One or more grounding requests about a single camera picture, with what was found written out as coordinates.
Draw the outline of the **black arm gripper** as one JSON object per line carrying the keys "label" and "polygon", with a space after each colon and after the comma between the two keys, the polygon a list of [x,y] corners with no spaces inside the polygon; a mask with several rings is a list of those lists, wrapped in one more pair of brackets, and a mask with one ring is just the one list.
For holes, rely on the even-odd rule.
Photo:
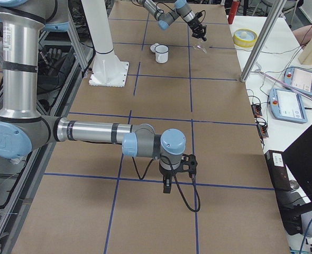
{"label": "black arm gripper", "polygon": [[172,178],[177,173],[188,173],[191,180],[196,182],[198,162],[193,154],[183,154],[181,161],[178,163],[172,162],[165,155],[160,156],[160,173],[163,175],[164,183],[171,183]]}

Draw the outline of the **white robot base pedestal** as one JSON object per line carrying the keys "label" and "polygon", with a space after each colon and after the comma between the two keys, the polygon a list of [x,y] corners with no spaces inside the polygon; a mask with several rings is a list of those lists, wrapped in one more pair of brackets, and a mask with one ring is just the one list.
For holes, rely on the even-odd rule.
{"label": "white robot base pedestal", "polygon": [[82,6],[95,50],[92,86],[124,87],[129,63],[115,54],[104,1],[83,0]]}

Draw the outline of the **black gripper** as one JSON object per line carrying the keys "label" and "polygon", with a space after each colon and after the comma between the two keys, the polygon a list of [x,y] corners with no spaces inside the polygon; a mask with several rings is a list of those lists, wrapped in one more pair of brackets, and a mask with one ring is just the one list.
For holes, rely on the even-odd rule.
{"label": "black gripper", "polygon": [[201,21],[199,20],[200,17],[202,17],[202,14],[196,14],[195,17],[189,21],[189,27],[192,31],[191,36],[196,39],[207,41],[206,26],[202,25]]}

